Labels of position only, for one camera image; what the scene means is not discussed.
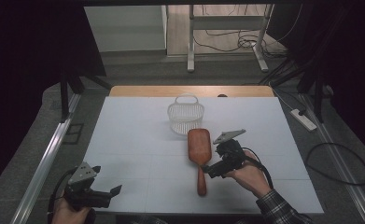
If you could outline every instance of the power strip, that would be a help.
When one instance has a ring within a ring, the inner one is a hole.
[[[309,120],[305,115],[299,115],[298,109],[294,109],[294,110],[290,111],[290,114],[296,120],[298,120],[309,132],[316,129],[315,124],[311,120]]]

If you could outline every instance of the human hand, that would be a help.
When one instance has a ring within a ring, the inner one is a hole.
[[[89,207],[83,207],[76,211],[65,198],[61,198],[55,204],[52,224],[83,224],[87,214],[90,212]]]
[[[248,157],[256,160],[256,157],[252,152],[247,150],[244,152]],[[257,198],[263,197],[271,190],[262,170],[250,161],[244,161],[242,168],[230,171],[224,176],[235,179],[237,183],[243,188],[251,191]]]

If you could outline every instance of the white basket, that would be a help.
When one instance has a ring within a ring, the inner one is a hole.
[[[179,103],[179,97],[194,97],[195,103]],[[204,106],[194,94],[183,93],[175,98],[175,102],[168,106],[168,118],[171,128],[176,133],[188,134],[190,129],[200,128],[204,115]]]

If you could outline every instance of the plaid sleeve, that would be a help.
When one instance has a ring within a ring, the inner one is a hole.
[[[268,194],[257,200],[257,205],[267,223],[300,224],[314,223],[306,215],[299,214],[281,195],[272,189]]]

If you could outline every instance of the white tabletop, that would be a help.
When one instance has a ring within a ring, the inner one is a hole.
[[[84,161],[100,165],[94,190],[123,185],[112,213],[259,214],[256,198],[230,178],[206,175],[207,195],[197,194],[197,166],[187,137],[170,128],[174,97],[107,97]],[[253,149],[269,170],[274,188],[301,213],[323,213],[281,105],[275,97],[199,98],[202,128],[211,141],[245,129],[234,139]],[[212,145],[213,158],[220,160]]]

